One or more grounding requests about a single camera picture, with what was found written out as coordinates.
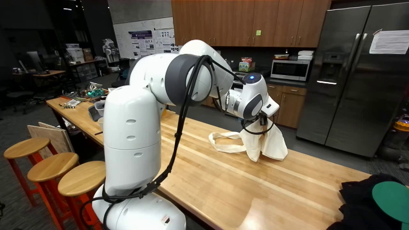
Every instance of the kitchen cabinet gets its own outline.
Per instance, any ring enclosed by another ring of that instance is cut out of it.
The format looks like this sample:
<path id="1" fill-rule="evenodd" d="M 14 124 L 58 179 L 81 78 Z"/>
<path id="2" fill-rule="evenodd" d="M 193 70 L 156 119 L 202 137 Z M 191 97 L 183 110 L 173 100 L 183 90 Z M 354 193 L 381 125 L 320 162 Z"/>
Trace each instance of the kitchen cabinet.
<path id="1" fill-rule="evenodd" d="M 331 0 L 173 0 L 175 40 L 213 46 L 316 47 Z"/>
<path id="2" fill-rule="evenodd" d="M 303 110 L 306 93 L 307 90 L 303 87 L 269 84 L 269 95 L 280 105 L 280 110 L 274 115 L 274 121 L 296 129 Z"/>

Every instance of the red stool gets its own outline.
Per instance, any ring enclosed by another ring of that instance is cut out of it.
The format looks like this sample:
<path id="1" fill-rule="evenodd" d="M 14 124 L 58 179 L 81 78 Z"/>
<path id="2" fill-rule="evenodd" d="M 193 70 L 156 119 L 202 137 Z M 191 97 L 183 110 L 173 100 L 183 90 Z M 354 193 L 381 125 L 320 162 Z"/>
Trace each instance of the red stool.
<path id="1" fill-rule="evenodd" d="M 28 180 L 36 184 L 37 190 L 58 229 L 64 229 L 64 220 L 71 217 L 69 208 L 64 198 L 58 192 L 58 180 L 77 164 L 77 153 L 58 153 L 43 160 L 27 174 Z"/>
<path id="2" fill-rule="evenodd" d="M 52 144 L 49 138 L 31 138 L 22 141 L 12 147 L 9 147 L 4 152 L 4 157 L 11 164 L 18 182 L 25 189 L 27 198 L 30 199 L 32 206 L 36 206 L 36 201 L 34 194 L 39 193 L 37 189 L 30 189 L 26 176 L 22 174 L 21 169 L 18 167 L 16 160 L 22 157 L 28 157 L 32 165 L 36 165 L 43 160 L 40 151 L 44 148 L 49 148 L 53 155 L 57 155 L 55 148 Z"/>
<path id="3" fill-rule="evenodd" d="M 92 199 L 96 189 L 104 183 L 104 179 L 104 161 L 90 161 L 82 164 L 62 178 L 59 183 L 59 192 L 67 198 L 78 229 L 89 229 L 89 226 L 92 226 L 92 229 L 103 229 L 91 203 L 85 207 L 86 212 L 80 213 L 80 211 L 82 205 Z"/>

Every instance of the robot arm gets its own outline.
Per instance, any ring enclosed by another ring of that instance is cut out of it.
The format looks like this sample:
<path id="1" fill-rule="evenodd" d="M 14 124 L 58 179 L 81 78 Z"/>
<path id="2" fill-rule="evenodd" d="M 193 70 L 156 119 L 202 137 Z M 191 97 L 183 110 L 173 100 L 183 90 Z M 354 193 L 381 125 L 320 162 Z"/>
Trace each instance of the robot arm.
<path id="1" fill-rule="evenodd" d="M 261 111 L 271 116 L 279 109 L 270 98 L 261 75 L 247 75 L 242 92 L 230 90 L 233 81 L 228 63 L 213 47 L 197 40 L 184 45 L 179 54 L 156 54 L 136 64 L 129 86 L 113 91 L 106 98 L 106 180 L 95 196 L 105 197 L 105 201 L 92 203 L 103 222 L 110 229 L 178 229 L 184 224 L 178 208 L 150 193 L 159 187 L 158 179 L 168 175 L 161 174 L 155 179 L 161 164 L 160 111 L 165 105 L 184 107 L 187 101 L 191 105 L 200 104 L 207 96 L 219 98 L 223 110 L 243 119 L 252 119 Z M 110 202 L 136 190 L 149 192 L 115 206 Z"/>

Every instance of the stainless steel refrigerator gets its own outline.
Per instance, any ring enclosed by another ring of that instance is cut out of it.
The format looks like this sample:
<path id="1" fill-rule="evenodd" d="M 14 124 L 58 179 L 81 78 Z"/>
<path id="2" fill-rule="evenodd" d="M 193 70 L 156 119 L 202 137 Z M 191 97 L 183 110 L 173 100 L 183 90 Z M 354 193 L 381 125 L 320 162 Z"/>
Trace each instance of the stainless steel refrigerator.
<path id="1" fill-rule="evenodd" d="M 409 86 L 409 3 L 330 9 L 297 137 L 374 157 Z"/>

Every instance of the white cloth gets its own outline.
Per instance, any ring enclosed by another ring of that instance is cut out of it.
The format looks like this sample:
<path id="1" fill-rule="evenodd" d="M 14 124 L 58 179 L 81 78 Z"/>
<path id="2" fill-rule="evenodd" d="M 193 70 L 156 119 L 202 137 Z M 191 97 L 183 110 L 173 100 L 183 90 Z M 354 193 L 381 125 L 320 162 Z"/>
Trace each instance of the white cloth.
<path id="1" fill-rule="evenodd" d="M 265 127 L 260 125 L 260 121 L 255 121 L 246 128 L 250 132 L 259 133 L 265 129 Z M 247 156 L 257 162 L 260 155 L 274 160 L 284 160 L 288 155 L 288 148 L 285 141 L 283 138 L 283 133 L 280 129 L 274 125 L 265 136 L 261 134 L 251 134 L 247 130 L 242 130 L 241 133 L 229 132 L 229 133 L 211 133 L 209 136 L 210 143 L 219 151 L 225 153 L 241 153 L 247 152 Z M 219 138 L 230 138 L 243 141 L 243 146 L 239 144 L 220 144 L 216 143 Z"/>

